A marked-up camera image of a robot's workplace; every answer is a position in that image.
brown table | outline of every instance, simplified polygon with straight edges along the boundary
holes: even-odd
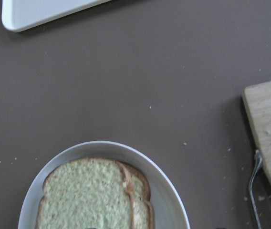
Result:
[[[268,80],[271,1],[116,0],[17,34],[0,20],[0,228],[50,159],[91,140],[154,160],[192,229],[254,228],[241,94]],[[262,172],[254,189],[270,229]]]

dark brown surface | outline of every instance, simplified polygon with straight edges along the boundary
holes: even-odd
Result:
[[[254,228],[241,94],[268,80],[271,1],[116,0],[18,34],[0,21],[0,228],[51,158],[90,140],[154,160],[192,229]],[[254,187],[271,193],[262,173]],[[259,212],[270,229],[271,198]]]

